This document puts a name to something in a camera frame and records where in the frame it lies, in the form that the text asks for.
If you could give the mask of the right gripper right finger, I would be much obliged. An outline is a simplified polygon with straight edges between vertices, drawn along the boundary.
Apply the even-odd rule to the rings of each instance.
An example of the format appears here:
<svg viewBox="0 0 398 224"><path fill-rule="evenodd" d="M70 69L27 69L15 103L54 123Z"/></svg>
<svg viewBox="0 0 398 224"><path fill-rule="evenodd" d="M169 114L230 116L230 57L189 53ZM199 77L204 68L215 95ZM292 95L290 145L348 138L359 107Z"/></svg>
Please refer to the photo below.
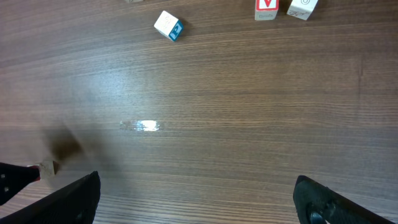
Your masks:
<svg viewBox="0 0 398 224"><path fill-rule="evenodd" d="M297 177L293 200L301 224L394 224L305 175Z"/></svg>

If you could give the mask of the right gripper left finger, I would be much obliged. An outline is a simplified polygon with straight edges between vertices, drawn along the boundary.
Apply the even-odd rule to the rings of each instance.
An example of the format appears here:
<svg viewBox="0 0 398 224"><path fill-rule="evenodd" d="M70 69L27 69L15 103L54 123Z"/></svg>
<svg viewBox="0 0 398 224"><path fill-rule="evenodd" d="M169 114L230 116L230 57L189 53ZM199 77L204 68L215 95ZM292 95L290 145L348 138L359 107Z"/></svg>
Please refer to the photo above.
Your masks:
<svg viewBox="0 0 398 224"><path fill-rule="evenodd" d="M1 218L1 224L92 224L101 195L94 171L41 200Z"/></svg>

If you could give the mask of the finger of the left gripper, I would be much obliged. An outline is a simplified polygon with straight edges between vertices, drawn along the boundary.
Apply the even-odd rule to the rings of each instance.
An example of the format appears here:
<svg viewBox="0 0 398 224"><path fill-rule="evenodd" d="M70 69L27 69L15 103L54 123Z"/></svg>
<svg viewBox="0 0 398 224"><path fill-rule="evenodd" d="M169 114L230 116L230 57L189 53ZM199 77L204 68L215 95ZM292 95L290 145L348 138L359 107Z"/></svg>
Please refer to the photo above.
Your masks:
<svg viewBox="0 0 398 224"><path fill-rule="evenodd" d="M1 205L4 205L24 187L40 179L37 166L23 167L1 163Z"/></svg>

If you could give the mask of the red sided base block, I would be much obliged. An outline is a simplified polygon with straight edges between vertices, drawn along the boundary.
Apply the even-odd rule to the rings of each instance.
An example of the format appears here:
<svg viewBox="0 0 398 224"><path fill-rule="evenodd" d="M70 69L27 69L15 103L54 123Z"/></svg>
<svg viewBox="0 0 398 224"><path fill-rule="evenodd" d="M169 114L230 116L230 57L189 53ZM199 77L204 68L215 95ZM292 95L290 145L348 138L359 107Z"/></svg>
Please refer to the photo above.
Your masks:
<svg viewBox="0 0 398 224"><path fill-rule="evenodd" d="M38 180L48 180L54 177L59 171L60 165L58 162L53 160L44 160L38 164L29 166L31 169L38 170L39 176L36 178Z"/></svg>

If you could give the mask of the blue P letter block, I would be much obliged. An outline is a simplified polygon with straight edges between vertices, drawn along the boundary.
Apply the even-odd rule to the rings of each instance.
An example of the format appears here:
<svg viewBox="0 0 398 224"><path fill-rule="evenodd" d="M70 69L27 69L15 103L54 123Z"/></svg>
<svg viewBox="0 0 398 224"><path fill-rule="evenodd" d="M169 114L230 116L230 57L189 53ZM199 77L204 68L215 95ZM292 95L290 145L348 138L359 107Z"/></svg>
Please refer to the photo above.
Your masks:
<svg viewBox="0 0 398 224"><path fill-rule="evenodd" d="M181 20L177 19L167 11L162 11L156 20L154 27L159 33L174 42L179 38L184 29Z"/></svg>

